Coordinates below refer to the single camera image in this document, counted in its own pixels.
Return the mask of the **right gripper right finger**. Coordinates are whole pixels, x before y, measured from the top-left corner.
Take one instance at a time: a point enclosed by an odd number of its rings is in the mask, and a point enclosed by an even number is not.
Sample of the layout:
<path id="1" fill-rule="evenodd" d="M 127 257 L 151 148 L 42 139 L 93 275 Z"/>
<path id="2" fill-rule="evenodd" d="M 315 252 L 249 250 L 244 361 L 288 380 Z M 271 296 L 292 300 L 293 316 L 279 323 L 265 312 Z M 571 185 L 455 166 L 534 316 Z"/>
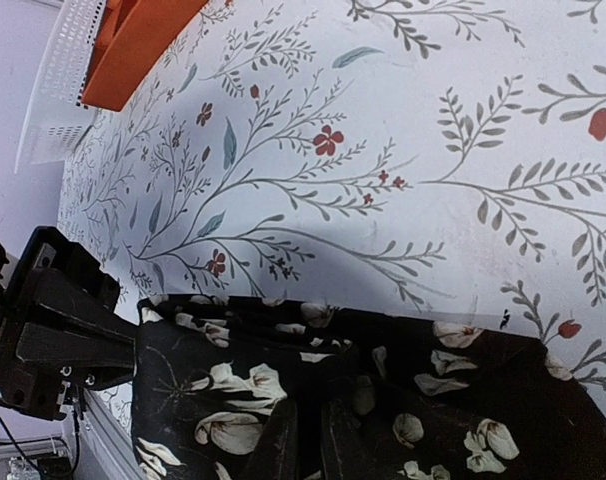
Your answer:
<path id="1" fill-rule="evenodd" d="M 320 452 L 324 479 L 383 478 L 364 449 L 354 418 L 341 401 L 322 407 Z"/>

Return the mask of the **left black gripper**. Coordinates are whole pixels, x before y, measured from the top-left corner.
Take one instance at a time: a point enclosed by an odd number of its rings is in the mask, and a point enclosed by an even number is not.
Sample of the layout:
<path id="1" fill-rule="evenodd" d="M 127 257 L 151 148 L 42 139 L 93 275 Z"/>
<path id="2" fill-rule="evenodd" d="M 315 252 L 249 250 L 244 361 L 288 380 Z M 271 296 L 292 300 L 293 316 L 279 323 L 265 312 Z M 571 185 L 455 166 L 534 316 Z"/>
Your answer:
<path id="1" fill-rule="evenodd" d="M 132 380 L 136 326 L 118 282 L 81 244 L 37 227 L 20 257 L 0 243 L 0 406 L 42 420 Z"/>

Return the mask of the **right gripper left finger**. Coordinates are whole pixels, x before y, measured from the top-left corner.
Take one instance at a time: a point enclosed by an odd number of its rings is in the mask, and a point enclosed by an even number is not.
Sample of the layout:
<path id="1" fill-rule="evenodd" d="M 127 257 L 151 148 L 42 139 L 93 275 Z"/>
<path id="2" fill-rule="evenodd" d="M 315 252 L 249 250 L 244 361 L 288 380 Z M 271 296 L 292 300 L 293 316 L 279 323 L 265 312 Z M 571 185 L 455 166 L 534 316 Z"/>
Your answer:
<path id="1" fill-rule="evenodd" d="M 242 471 L 243 479 L 298 478 L 298 415 L 292 400 L 278 402 L 264 425 L 255 450 Z"/>

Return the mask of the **black white floral tie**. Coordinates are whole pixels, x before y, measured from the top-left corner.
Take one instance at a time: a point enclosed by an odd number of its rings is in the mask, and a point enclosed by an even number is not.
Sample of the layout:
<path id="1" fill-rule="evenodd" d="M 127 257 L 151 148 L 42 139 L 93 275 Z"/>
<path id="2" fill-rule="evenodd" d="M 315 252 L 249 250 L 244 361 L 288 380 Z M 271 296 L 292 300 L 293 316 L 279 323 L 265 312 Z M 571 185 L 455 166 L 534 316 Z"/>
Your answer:
<path id="1" fill-rule="evenodd" d="M 243 479 L 276 404 L 298 478 L 322 476 L 341 401 L 382 479 L 606 479 L 606 418 L 538 340 L 314 303 L 138 304 L 131 433 L 150 479 Z"/>

